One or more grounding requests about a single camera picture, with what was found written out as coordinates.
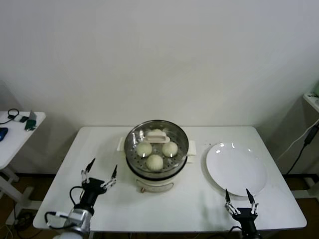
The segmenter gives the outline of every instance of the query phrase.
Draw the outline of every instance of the white wall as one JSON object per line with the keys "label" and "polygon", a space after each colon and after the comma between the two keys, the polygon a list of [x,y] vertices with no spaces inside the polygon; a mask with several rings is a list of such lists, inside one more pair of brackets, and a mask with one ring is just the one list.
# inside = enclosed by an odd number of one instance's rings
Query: white wall
{"label": "white wall", "polygon": [[[15,168],[56,172],[81,126],[149,119],[254,125],[274,152],[283,150],[310,123],[300,104],[286,115],[319,78],[318,7],[316,0],[1,1],[0,77],[24,108],[47,113]],[[278,141],[285,122],[296,132]]]}

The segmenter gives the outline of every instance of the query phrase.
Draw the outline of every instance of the cable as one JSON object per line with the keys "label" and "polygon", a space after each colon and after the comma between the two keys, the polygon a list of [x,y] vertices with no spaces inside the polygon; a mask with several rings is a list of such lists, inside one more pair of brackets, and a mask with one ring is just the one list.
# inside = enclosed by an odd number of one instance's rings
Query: cable
{"label": "cable", "polygon": [[19,230],[18,230],[18,228],[17,228],[17,224],[15,224],[15,221],[16,221],[16,214],[15,214],[15,203],[14,203],[14,201],[13,201],[13,211],[14,211],[14,228],[15,228],[15,230],[16,230],[16,234],[18,235],[18,237],[20,238],[20,239],[32,239],[32,238],[34,238],[34,237],[36,237],[37,235],[39,235],[43,230],[40,230],[39,232],[37,232],[36,234],[34,234],[33,236],[31,236],[31,237],[28,237],[28,238],[24,238],[23,236],[21,236],[20,234],[19,234]]}
{"label": "cable", "polygon": [[76,188],[82,188],[83,189],[82,186],[74,186],[73,188],[70,189],[69,195],[70,195],[70,199],[71,199],[73,205],[75,205],[76,203],[75,203],[75,201],[72,198],[72,191],[73,191],[73,189],[76,189]]}
{"label": "cable", "polygon": [[313,126],[315,126],[317,123],[319,123],[319,119],[313,124],[311,125],[309,128],[306,129],[306,131],[299,137],[297,138],[295,141],[293,141],[289,147],[276,159],[276,161],[278,161],[282,156],[284,156],[285,153],[288,152],[288,150],[294,145],[294,143],[296,143],[297,141],[299,141],[299,139],[301,139],[302,137],[305,136],[305,134],[308,132],[309,129],[311,129]]}
{"label": "cable", "polygon": [[[11,114],[10,114],[11,111],[16,111],[16,115],[11,115]],[[0,123],[0,124],[5,124],[5,123],[10,122],[11,120],[14,120],[14,118],[17,117],[17,116],[20,114],[20,111],[19,111],[18,109],[12,108],[12,109],[10,109],[10,110],[7,111],[7,114],[8,114],[9,120],[6,121],[6,122],[2,122],[2,123]]]}
{"label": "cable", "polygon": [[303,150],[305,149],[305,147],[307,146],[307,144],[304,144],[303,148],[300,150],[300,153],[297,157],[297,159],[295,160],[294,164],[291,166],[291,168],[288,170],[288,172],[286,173],[286,175],[288,175],[290,173],[290,171],[294,168],[295,164],[298,162],[298,160],[300,159],[301,154],[303,153]]}
{"label": "cable", "polygon": [[238,229],[242,230],[241,227],[239,227],[239,226],[233,226],[233,227],[229,230],[227,237],[230,236],[231,232],[232,232],[235,228],[238,228]]}
{"label": "cable", "polygon": [[[52,216],[55,216],[56,215],[56,212],[46,212],[44,214],[44,220],[45,220],[45,223],[48,224],[48,215],[52,215]],[[64,216],[64,215],[59,215],[59,217],[61,218],[68,218],[67,216]],[[53,227],[51,225],[48,225],[51,229],[55,229],[55,230],[60,230],[60,229],[66,229],[66,228],[71,228],[71,227],[74,227],[76,226],[75,223],[71,223],[70,225],[67,225],[67,226],[63,226],[63,227]]]}
{"label": "cable", "polygon": [[5,226],[6,226],[6,228],[8,229],[8,233],[11,234],[11,239],[13,239],[13,233],[11,232],[10,228],[9,228],[7,225],[5,225]]}

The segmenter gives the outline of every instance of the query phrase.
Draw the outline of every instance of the electronic device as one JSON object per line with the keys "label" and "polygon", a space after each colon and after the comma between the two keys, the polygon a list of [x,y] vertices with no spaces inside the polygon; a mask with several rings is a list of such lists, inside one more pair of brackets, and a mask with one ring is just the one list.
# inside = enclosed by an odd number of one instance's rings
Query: electronic device
{"label": "electronic device", "polygon": [[7,133],[8,133],[8,128],[0,128],[0,142],[4,139]]}

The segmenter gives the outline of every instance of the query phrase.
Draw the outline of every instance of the plate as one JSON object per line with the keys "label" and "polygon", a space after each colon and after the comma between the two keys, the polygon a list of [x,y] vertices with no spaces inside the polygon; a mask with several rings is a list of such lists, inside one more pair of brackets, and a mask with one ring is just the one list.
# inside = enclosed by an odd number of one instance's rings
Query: plate
{"label": "plate", "polygon": [[251,149],[238,143],[218,143],[208,152],[206,166],[210,176],[228,192],[247,197],[260,193],[267,183],[266,168]]}

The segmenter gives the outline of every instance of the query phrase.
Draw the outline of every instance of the desk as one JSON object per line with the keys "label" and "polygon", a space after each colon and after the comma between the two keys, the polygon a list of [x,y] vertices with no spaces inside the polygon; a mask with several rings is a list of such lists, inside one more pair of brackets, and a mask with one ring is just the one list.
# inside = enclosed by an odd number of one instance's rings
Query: desk
{"label": "desk", "polygon": [[[33,221],[47,229],[47,211],[69,212],[71,187],[81,184],[81,170],[93,158],[90,177],[109,180],[118,165],[117,184],[100,195],[91,220],[93,232],[220,232],[238,225],[226,212],[225,191],[206,173],[205,158],[211,145],[239,142],[259,156],[268,173],[268,183],[255,196],[259,203],[256,227],[280,230],[305,227],[307,221],[267,148],[253,127],[182,127],[196,142],[194,162],[180,172],[178,183],[163,193],[141,193],[123,152],[116,151],[120,137],[132,127],[84,127],[78,132]],[[74,190],[79,199],[81,190]],[[246,197],[231,195],[236,207],[249,207]]]}
{"label": "desk", "polygon": [[[36,125],[39,126],[45,119],[45,113],[35,112]],[[20,112],[22,116],[29,116],[30,112]],[[0,122],[7,121],[7,112],[0,111]],[[25,123],[19,123],[15,121],[10,121],[6,124],[1,124],[1,127],[7,127],[8,133],[5,138],[0,142],[0,170],[9,177],[8,181],[5,181],[0,177],[0,189],[2,193],[7,194],[9,197],[14,199],[17,204],[15,207],[16,214],[18,215],[20,211],[24,208],[26,209],[38,209],[41,202],[40,201],[30,201],[28,199],[29,195],[33,191],[32,187],[27,187],[24,193],[20,193],[12,185],[12,181],[18,181],[19,178],[8,168],[8,164],[11,162],[13,157],[22,148],[25,142],[30,138],[30,136],[35,132],[25,131]],[[8,217],[6,224],[12,225],[14,221],[13,211]]]}

